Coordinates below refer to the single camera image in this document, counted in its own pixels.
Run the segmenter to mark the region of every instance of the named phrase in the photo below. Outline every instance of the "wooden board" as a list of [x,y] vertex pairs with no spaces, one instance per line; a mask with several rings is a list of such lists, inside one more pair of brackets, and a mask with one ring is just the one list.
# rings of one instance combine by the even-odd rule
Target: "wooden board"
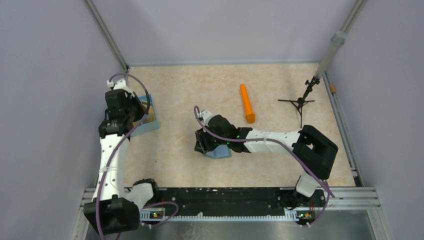
[[[271,132],[300,129],[296,109],[277,99],[302,96],[317,64],[246,64],[132,67],[152,94],[160,129],[131,139],[125,161],[125,185],[154,178],[160,187],[290,187],[302,168],[288,154],[232,153],[211,159],[194,151],[199,125],[193,107],[221,114],[236,127]],[[245,120],[240,84],[249,93],[256,122]],[[133,80],[129,86],[144,95]],[[339,146],[328,183],[354,186],[354,180],[324,83],[316,85],[303,109],[313,125]]]

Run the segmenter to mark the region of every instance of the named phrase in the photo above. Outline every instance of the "tripod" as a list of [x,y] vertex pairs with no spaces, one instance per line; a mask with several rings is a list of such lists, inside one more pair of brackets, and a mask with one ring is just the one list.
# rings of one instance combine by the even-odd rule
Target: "tripod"
[[336,55],[337,51],[340,49],[341,46],[345,44],[345,40],[347,38],[347,34],[342,31],[338,31],[334,34],[334,36],[331,38],[330,47],[328,49],[327,54],[325,55],[324,59],[319,63],[318,69],[316,70],[315,74],[313,75],[313,78],[311,81],[306,80],[305,85],[307,85],[307,88],[303,94],[302,97],[299,97],[297,100],[285,100],[285,99],[278,99],[280,102],[289,102],[293,104],[293,106],[296,108],[297,112],[300,114],[300,128],[302,128],[302,111],[303,107],[307,103],[315,102],[315,100],[306,100],[306,97],[310,92],[312,92],[312,87],[316,84],[320,84],[320,79],[324,75],[324,72],[326,71],[328,65],[333,60],[334,56]]
[[306,97],[308,96],[308,94],[310,92],[312,92],[312,87],[314,85],[318,85],[320,84],[320,80],[316,77],[313,77],[311,81],[306,80],[305,85],[307,85],[307,88],[303,94],[303,97],[299,97],[297,100],[286,100],[286,99],[278,99],[279,102],[288,102],[293,104],[293,106],[296,108],[297,112],[300,114],[300,128],[302,128],[302,121],[303,121],[303,117],[302,117],[302,111],[303,111],[303,107],[307,104],[307,103],[312,103],[315,102],[315,100],[306,100]]

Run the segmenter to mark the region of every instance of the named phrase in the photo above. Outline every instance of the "orange tube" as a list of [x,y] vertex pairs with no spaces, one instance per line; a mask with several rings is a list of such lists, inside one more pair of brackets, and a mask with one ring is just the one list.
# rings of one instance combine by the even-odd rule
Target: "orange tube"
[[244,113],[246,114],[246,121],[252,124],[256,120],[255,113],[252,110],[251,102],[249,101],[248,91],[244,84],[240,85],[241,99],[243,100]]

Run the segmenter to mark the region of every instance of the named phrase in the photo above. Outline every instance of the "blue container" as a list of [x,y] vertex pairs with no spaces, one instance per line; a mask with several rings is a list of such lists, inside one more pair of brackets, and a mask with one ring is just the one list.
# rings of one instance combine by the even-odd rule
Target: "blue container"
[[[142,125],[137,127],[131,133],[131,137],[135,137],[135,136],[147,133],[149,131],[153,131],[153,130],[161,127],[161,125],[159,124],[158,115],[156,114],[155,102],[153,101],[152,95],[149,94],[149,96],[150,96],[151,103],[150,103],[150,109],[148,111],[148,115],[144,119]],[[138,99],[140,99],[140,102],[143,105],[143,107],[147,108],[147,97],[145,95],[139,96]]]

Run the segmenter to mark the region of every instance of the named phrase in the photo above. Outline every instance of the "gray panel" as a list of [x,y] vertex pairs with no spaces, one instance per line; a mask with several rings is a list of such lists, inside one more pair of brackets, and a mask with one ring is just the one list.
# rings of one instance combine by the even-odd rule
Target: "gray panel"
[[[100,239],[90,227],[86,240]],[[294,222],[170,222],[140,227],[120,240],[374,240],[366,211],[326,211],[311,228]]]
[[368,1],[331,79],[356,163],[375,186],[394,239],[423,239],[424,1]]
[[94,0],[134,65],[319,61],[356,0]]
[[0,239],[66,240],[120,66],[82,0],[0,2]]

